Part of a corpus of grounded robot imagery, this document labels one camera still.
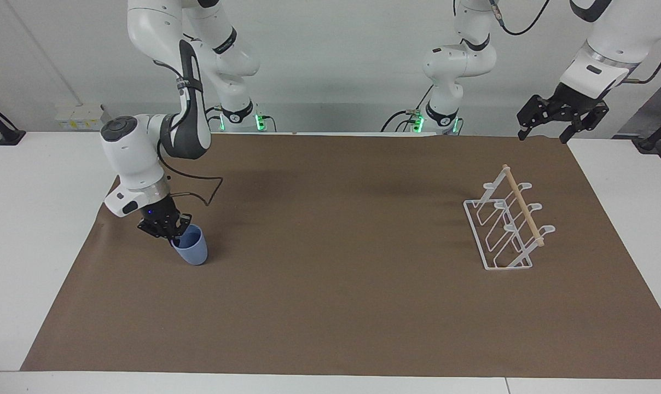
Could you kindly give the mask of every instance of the green led light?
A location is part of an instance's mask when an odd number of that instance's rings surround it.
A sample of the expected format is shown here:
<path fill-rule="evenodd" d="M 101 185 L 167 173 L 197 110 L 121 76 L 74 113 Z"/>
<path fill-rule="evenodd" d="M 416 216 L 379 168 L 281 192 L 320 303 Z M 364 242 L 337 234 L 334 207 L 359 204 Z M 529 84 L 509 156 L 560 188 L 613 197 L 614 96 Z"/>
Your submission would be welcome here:
<path fill-rule="evenodd" d="M 456 118 L 455 119 L 455 125 L 453 125 L 453 135 L 459 135 L 461 131 L 461 125 L 460 125 L 461 119 Z"/>
<path fill-rule="evenodd" d="M 423 123 L 425 123 L 425 118 L 422 115 L 418 115 L 418 120 L 413 125 L 413 132 L 422 132 Z"/>
<path fill-rule="evenodd" d="M 258 131 L 265 130 L 265 120 L 258 114 L 255 114 L 255 121 L 258 122 Z"/>

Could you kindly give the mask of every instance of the white wall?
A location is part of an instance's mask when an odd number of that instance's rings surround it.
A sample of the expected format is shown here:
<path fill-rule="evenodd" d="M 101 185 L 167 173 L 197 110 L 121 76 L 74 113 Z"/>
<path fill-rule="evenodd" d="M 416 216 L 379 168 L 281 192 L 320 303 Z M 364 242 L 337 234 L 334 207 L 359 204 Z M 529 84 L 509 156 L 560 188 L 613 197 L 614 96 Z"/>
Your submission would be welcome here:
<path fill-rule="evenodd" d="M 100 102 L 110 115 L 178 110 L 170 72 L 150 64 L 128 40 L 124 0 L 0 0 L 0 107 L 19 127 L 55 129 L 53 104 L 72 97 L 56 70 L 27 49 L 33 45 L 27 34 L 8 24 L 5 1 L 83 102 Z M 393 112 L 415 107 L 429 86 L 421 70 L 425 52 L 458 42 L 449 0 L 227 0 L 225 6 L 263 61 L 250 80 L 253 98 L 285 131 L 378 129 Z M 511 30 L 529 24 L 540 6 L 501 3 Z M 590 30 L 565 0 L 551 2 L 521 37 L 494 27 L 496 69 L 462 82 L 463 131 L 515 135 L 516 112 L 530 95 L 551 94 Z M 660 58 L 661 42 L 635 75 L 649 75 Z M 661 73 L 648 85 L 617 88 L 606 99 L 611 114 L 591 135 L 613 135 L 660 85 Z M 214 103 L 213 91 L 207 94 Z M 546 125 L 540 132 L 561 130 Z"/>

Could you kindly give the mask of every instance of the electrical outlet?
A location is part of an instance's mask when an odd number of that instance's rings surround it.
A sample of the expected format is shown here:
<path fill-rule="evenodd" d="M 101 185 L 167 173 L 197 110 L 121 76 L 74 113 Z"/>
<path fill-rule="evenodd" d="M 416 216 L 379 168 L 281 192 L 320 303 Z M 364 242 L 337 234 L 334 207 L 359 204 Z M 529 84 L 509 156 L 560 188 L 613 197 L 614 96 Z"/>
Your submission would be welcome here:
<path fill-rule="evenodd" d="M 101 104 L 57 107 L 56 121 L 63 130 L 101 130 L 111 117 Z"/>

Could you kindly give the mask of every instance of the black clamp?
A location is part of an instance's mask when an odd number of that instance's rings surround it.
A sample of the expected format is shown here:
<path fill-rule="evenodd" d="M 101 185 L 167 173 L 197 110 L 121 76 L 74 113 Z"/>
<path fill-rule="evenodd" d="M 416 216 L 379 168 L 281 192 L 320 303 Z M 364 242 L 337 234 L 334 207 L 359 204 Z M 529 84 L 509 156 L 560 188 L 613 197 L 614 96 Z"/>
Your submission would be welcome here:
<path fill-rule="evenodd" d="M 255 107 L 253 105 L 253 101 L 251 100 L 250 104 L 248 104 L 248 107 L 245 107 L 245 108 L 241 109 L 240 111 L 231 112 L 231 111 L 229 111 L 225 108 L 221 108 L 221 113 L 223 115 L 225 115 L 226 118 L 228 118 L 228 120 L 231 123 L 238 124 L 240 122 L 243 122 L 243 119 L 245 119 L 248 115 L 253 113 L 253 108 L 255 108 Z"/>
<path fill-rule="evenodd" d="M 237 38 L 238 38 L 238 32 L 236 32 L 236 29 L 233 28 L 231 35 L 228 38 L 226 38 L 225 42 L 223 42 L 218 47 L 213 48 L 213 51 L 216 52 L 216 55 L 221 55 L 222 53 L 226 52 L 229 48 L 233 47 L 233 44 L 236 42 Z"/>
<path fill-rule="evenodd" d="M 178 90 L 193 88 L 199 92 L 204 92 L 201 81 L 194 78 L 177 78 L 177 88 Z"/>
<path fill-rule="evenodd" d="M 192 215 L 180 213 L 175 207 L 175 202 L 168 195 L 154 204 L 142 207 L 143 219 L 138 223 L 138 229 L 153 237 L 163 237 L 173 241 L 177 246 L 178 240 L 192 222 Z"/>
<path fill-rule="evenodd" d="M 9 127 L 7 127 L 7 125 L 5 125 L 5 123 L 2 122 L 2 120 L 0 120 L 0 134 L 2 135 L 2 140 L 0 140 L 0 147 L 14 146 L 20 143 L 22 138 L 26 135 L 26 131 L 12 130 Z"/>
<path fill-rule="evenodd" d="M 486 40 L 484 40 L 484 42 L 482 42 L 478 45 L 475 44 L 475 43 L 471 43 L 471 42 L 469 42 L 469 40 L 465 40 L 464 38 L 461 40 L 460 43 L 463 43 L 463 44 L 467 45 L 467 47 L 469 47 L 469 49 L 473 50 L 474 52 L 481 52 L 486 47 L 488 47 L 490 42 L 491 42 L 491 35 L 489 34 L 486 37 Z"/>
<path fill-rule="evenodd" d="M 576 5 L 573 0 L 569 0 L 569 5 L 573 13 L 586 22 L 595 22 L 603 15 L 603 12 L 608 8 L 612 0 L 595 0 L 588 8 L 581 8 Z"/>
<path fill-rule="evenodd" d="M 571 122 L 559 136 L 559 140 L 566 144 L 576 133 L 593 130 L 610 112 L 602 99 L 604 95 L 592 99 L 562 83 L 556 87 L 555 94 L 549 99 L 533 95 L 518 112 L 518 138 L 525 140 L 533 128 L 551 121 Z"/>
<path fill-rule="evenodd" d="M 198 0 L 202 8 L 214 7 L 220 0 Z"/>
<path fill-rule="evenodd" d="M 426 115 L 428 115 L 428 117 L 430 117 L 430 119 L 435 120 L 435 122 L 438 123 L 438 125 L 439 125 L 440 127 L 448 127 L 448 125 L 450 125 L 450 123 L 452 123 L 453 120 L 456 119 L 456 117 L 457 117 L 457 113 L 458 113 L 459 111 L 460 111 L 460 110 L 457 109 L 457 110 L 455 111 L 454 114 L 443 115 L 443 114 L 441 114 L 441 113 L 439 113 L 439 112 L 436 112 L 434 109 L 432 109 L 432 108 L 430 107 L 430 102 L 429 102 L 429 101 L 428 101 L 428 104 L 425 105 L 425 113 L 426 113 Z"/>

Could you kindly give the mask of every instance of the white wire rack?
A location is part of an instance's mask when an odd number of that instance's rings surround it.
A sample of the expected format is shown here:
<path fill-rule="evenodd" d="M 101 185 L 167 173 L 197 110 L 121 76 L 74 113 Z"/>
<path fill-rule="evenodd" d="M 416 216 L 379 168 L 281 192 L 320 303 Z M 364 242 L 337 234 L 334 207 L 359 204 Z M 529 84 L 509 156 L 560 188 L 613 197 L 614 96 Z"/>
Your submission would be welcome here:
<path fill-rule="evenodd" d="M 508 179 L 511 192 L 505 199 L 494 199 L 493 196 L 504 179 Z M 481 199 L 464 201 L 464 211 L 484 268 L 488 271 L 503 271 L 532 267 L 530 254 L 538 247 L 544 246 L 546 234 L 556 230 L 551 225 L 538 227 L 532 219 L 532 213 L 542 209 L 542 204 L 527 204 L 523 199 L 523 190 L 532 189 L 532 184 L 518 184 L 511 174 L 511 168 L 503 165 L 503 170 L 495 181 L 484 184 L 484 189 Z M 513 205 L 516 202 L 520 212 L 514 215 Z M 521 232 L 526 225 L 529 227 L 530 236 L 523 237 Z M 480 237 L 477 227 L 489 228 L 483 238 Z"/>

